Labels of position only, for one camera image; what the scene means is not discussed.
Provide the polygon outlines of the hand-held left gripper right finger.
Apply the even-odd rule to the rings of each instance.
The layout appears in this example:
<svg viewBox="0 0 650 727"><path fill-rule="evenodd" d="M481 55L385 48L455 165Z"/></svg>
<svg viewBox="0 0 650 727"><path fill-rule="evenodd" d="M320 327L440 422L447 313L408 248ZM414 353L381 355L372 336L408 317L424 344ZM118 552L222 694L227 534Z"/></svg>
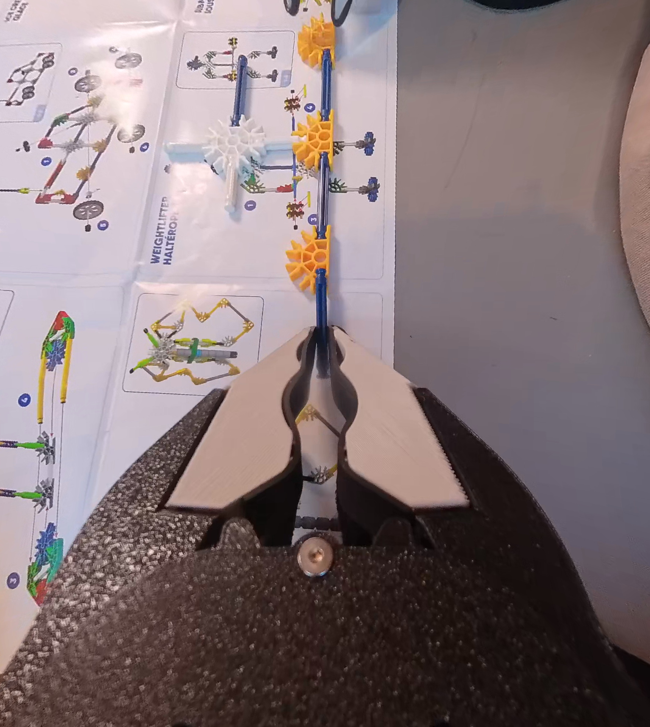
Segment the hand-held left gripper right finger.
<svg viewBox="0 0 650 727"><path fill-rule="evenodd" d="M338 440L336 502L342 538L367 546L386 521L468 508L469 499L413 384L329 329L330 383L344 417Z"/></svg>

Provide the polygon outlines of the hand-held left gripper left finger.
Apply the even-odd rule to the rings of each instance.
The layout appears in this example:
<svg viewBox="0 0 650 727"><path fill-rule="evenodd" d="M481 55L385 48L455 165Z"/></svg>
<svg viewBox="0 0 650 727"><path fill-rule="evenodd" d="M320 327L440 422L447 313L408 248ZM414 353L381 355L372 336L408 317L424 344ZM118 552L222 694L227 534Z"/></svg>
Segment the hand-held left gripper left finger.
<svg viewBox="0 0 650 727"><path fill-rule="evenodd" d="M315 329L303 329L235 379L187 456L168 509L241 515L264 546L291 544L303 486L295 420L316 346Z"/></svg>

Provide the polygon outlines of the blue plastic rod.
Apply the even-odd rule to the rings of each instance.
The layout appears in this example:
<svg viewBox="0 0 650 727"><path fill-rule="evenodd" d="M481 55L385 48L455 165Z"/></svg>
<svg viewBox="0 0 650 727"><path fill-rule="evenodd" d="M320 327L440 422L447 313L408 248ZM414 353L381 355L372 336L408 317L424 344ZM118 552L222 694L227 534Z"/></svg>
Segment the blue plastic rod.
<svg viewBox="0 0 650 727"><path fill-rule="evenodd" d="M239 126L245 111L246 83L248 78L248 59L239 55L235 73L235 100L231 115L231 126Z"/></svg>
<svg viewBox="0 0 650 727"><path fill-rule="evenodd" d="M320 118L323 122L330 121L331 96L332 96L332 51L329 48L323 50L321 61L321 98Z"/></svg>
<svg viewBox="0 0 650 727"><path fill-rule="evenodd" d="M328 276L325 268L315 270L315 304L317 377L319 379L328 379L330 377Z"/></svg>
<svg viewBox="0 0 650 727"><path fill-rule="evenodd" d="M316 239L324 240L327 237L329 225L329 183L330 183L330 162L329 154L324 151L320 153L318 172L318 204Z"/></svg>

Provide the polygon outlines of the orange fan-shaped connector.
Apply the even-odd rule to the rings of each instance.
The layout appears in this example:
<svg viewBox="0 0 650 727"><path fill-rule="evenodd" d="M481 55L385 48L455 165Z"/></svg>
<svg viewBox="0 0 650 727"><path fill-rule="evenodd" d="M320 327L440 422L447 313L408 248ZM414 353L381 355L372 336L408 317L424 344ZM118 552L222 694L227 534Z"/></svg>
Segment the orange fan-shaped connector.
<svg viewBox="0 0 650 727"><path fill-rule="evenodd" d="M309 25L303 25L297 35L297 50L302 61L311 68L320 68L324 51L330 52L330 60L336 59L336 30L332 22L322 14L312 15Z"/></svg>
<svg viewBox="0 0 650 727"><path fill-rule="evenodd" d="M318 229L302 231L302 241L292 241L291 249L286 251L285 269L299 288L312 295L316 290L316 270L324 269L329 276L330 268L330 225L327 225L324 238L318 238Z"/></svg>
<svg viewBox="0 0 650 727"><path fill-rule="evenodd" d="M316 116L307 115L306 123L298 123L296 129L291 133L298 137L299 141L292 143L292 150L296 160L307 169L320 169L321 155L325 153L329 165L333 163L334 157L334 121L333 112L329 112L327 119L323 119L320 111Z"/></svg>

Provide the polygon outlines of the white snowflake connector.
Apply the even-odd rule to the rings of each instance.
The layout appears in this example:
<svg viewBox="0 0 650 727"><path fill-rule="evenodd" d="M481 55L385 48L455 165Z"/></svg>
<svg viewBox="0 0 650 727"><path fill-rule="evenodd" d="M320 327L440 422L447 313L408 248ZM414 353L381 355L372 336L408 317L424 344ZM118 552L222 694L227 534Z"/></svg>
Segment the white snowflake connector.
<svg viewBox="0 0 650 727"><path fill-rule="evenodd" d="M251 162L267 155L266 134L253 119L242 117L238 126L223 122L210 129L202 141L203 155L218 175L227 171L229 162L239 174L251 170Z"/></svg>

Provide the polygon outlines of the white printed instruction sheet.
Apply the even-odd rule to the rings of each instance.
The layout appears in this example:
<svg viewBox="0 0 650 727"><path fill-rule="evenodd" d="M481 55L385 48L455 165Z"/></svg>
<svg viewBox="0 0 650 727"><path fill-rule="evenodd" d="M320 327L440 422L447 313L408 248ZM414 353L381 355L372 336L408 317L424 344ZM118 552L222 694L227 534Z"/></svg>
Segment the white printed instruction sheet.
<svg viewBox="0 0 650 727"><path fill-rule="evenodd" d="M242 117L266 142L320 111L298 33L346 2L0 2L0 672L125 469L214 388L313 325L286 251L318 172L225 173L166 142ZM397 2L336 30L330 319L394 358Z"/></svg>

